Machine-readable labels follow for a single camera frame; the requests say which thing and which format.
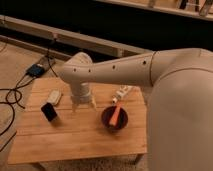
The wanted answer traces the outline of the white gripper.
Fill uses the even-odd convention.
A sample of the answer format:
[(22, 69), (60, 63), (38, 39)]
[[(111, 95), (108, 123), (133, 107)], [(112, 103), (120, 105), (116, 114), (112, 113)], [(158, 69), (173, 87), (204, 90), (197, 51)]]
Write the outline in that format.
[[(70, 86), (71, 89), (71, 99), (74, 103), (72, 103), (72, 111), (76, 112), (78, 104), (89, 103), (92, 100), (92, 93), (88, 83), (77, 83), (72, 84)], [(97, 109), (96, 102), (91, 101), (89, 106), (94, 110)]]

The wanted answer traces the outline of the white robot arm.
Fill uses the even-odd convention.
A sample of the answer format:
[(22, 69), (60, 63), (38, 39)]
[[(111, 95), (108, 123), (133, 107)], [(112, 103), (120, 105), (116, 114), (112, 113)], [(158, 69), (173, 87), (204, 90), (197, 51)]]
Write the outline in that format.
[(213, 171), (213, 52), (155, 51), (94, 63), (80, 52), (62, 66), (72, 101), (86, 103), (89, 84), (150, 86), (147, 104), (149, 171)]

